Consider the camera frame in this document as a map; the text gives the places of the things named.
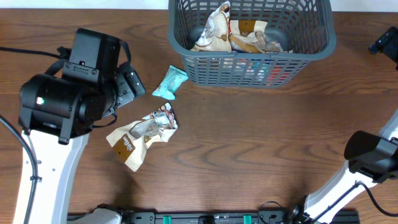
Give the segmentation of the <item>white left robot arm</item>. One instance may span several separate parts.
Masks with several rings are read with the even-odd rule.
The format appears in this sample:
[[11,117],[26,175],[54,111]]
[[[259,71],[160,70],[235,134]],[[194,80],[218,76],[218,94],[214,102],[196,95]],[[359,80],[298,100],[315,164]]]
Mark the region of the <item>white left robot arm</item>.
[[23,165],[14,223],[66,223],[76,168],[92,130],[145,93],[128,44],[80,28],[73,46],[20,90]]

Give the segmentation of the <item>multicolour tissue pack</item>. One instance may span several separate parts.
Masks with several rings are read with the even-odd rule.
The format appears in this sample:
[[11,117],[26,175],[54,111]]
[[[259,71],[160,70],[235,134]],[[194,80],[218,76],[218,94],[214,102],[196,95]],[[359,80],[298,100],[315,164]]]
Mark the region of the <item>multicolour tissue pack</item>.
[[227,58],[221,63],[222,72],[229,72],[233,75],[242,77],[261,77],[263,78],[271,68],[271,62],[260,59],[237,59]]

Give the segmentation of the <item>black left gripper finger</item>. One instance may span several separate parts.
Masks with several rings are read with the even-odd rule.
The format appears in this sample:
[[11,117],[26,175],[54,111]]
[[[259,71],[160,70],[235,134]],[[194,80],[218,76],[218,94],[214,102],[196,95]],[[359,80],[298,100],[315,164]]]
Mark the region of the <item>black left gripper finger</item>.
[[135,98],[134,94],[134,72],[119,73],[116,76],[116,101],[114,108],[120,108]]
[[128,98],[137,98],[146,93],[146,89],[142,84],[141,79],[139,78],[137,72],[128,62],[124,64],[124,78],[128,85],[127,89]]

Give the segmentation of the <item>beige snack pouch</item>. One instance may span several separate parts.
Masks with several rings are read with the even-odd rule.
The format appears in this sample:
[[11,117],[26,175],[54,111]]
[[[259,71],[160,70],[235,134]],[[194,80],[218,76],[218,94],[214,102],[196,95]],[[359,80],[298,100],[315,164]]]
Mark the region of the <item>beige snack pouch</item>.
[[210,14],[203,32],[190,49],[191,51],[231,52],[228,39],[230,9],[231,3],[226,1]]
[[287,37],[282,31],[259,20],[230,20],[229,42],[233,51],[266,54],[288,52]]
[[155,142],[168,142],[178,129],[170,103],[162,105],[139,121],[115,129],[106,140],[118,158],[132,171],[143,164]]

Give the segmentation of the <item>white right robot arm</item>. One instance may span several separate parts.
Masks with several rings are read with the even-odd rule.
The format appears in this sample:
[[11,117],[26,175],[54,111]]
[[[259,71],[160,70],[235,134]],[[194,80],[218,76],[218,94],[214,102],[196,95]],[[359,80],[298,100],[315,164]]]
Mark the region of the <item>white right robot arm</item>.
[[345,147],[344,158],[332,178],[305,197],[293,223],[331,223],[346,204],[364,191],[381,213],[397,216],[382,209],[370,191],[387,179],[397,178],[397,113],[377,135],[356,131]]

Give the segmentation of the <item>teal snack packet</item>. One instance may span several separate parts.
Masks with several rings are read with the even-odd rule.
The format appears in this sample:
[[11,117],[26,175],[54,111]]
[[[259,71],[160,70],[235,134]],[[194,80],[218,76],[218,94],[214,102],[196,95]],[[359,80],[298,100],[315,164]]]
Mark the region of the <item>teal snack packet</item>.
[[153,96],[159,96],[166,100],[175,99],[175,91],[188,80],[186,72],[171,65],[160,85],[153,91]]

